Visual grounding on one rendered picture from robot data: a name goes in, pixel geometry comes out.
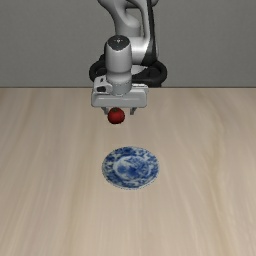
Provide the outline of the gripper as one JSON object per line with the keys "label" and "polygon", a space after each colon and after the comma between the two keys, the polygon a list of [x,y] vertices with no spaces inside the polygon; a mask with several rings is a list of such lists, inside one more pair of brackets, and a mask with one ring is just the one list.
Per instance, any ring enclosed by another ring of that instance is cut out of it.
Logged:
{"label": "gripper", "polygon": [[91,105],[101,107],[104,115],[108,115],[109,108],[130,108],[130,115],[134,115],[136,108],[147,106],[148,86],[144,84],[111,84],[106,76],[96,77],[91,94]]}

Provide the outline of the red tomato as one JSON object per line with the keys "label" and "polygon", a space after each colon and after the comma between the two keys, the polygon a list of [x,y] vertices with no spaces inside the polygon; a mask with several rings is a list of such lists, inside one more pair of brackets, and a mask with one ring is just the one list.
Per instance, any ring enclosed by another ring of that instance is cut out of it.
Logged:
{"label": "red tomato", "polygon": [[114,107],[108,112],[108,121],[111,124],[121,124],[125,120],[125,113],[122,109]]}

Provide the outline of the blue patterned plate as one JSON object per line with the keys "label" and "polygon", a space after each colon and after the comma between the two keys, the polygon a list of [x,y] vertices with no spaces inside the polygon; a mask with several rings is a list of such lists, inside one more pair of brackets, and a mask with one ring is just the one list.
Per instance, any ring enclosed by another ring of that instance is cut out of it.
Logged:
{"label": "blue patterned plate", "polygon": [[102,162],[106,181],[125,190],[148,186],[158,177],[159,171],[157,157],[147,149],[135,146],[114,149]]}

